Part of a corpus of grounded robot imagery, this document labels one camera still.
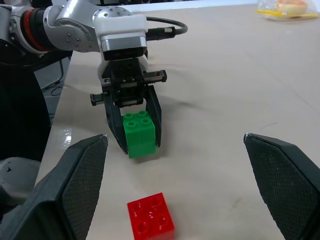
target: table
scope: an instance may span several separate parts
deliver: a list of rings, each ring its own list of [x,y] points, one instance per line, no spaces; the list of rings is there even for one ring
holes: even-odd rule
[[[246,132],[298,145],[318,166],[320,20],[275,22],[256,6],[153,12],[189,31],[148,45],[162,142],[154,155],[129,159],[111,134],[100,93],[98,53],[75,52],[37,181],[66,148],[109,135],[100,198],[88,240],[133,239],[127,203],[163,192],[177,240],[281,240],[259,194],[243,144]],[[125,108],[137,112],[143,106]]]

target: red lego brick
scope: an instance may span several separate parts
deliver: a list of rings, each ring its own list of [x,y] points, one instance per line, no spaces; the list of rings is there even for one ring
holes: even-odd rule
[[[135,240],[175,240],[175,226],[162,193],[127,205]]]

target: plastic bag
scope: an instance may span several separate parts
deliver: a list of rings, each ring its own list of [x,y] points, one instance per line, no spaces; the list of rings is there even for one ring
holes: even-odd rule
[[[258,0],[257,13],[272,19],[317,18],[312,0]]]

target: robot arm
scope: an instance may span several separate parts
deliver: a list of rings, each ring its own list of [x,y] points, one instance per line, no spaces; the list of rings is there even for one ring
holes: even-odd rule
[[[9,32],[1,39],[19,53],[45,55],[55,50],[82,53],[99,52],[98,78],[102,93],[91,94],[93,106],[104,103],[108,125],[117,142],[128,153],[120,108],[146,100],[154,126],[156,145],[161,144],[161,107],[152,85],[165,82],[164,70],[148,71],[147,41],[173,38],[187,31],[181,22],[147,18],[120,6],[101,7],[89,0],[69,0],[65,6],[32,8],[1,5],[0,11]],[[181,27],[148,29],[147,20]]]

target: green lego brick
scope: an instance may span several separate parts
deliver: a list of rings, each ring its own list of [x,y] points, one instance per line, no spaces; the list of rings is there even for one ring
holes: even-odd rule
[[[139,158],[145,155],[154,154],[157,151],[156,141],[140,143],[128,147],[129,158]]]
[[[156,129],[146,111],[122,116],[129,158],[138,158],[157,151]]]
[[[122,122],[128,146],[156,141],[155,125],[148,112],[127,113],[122,116]]]

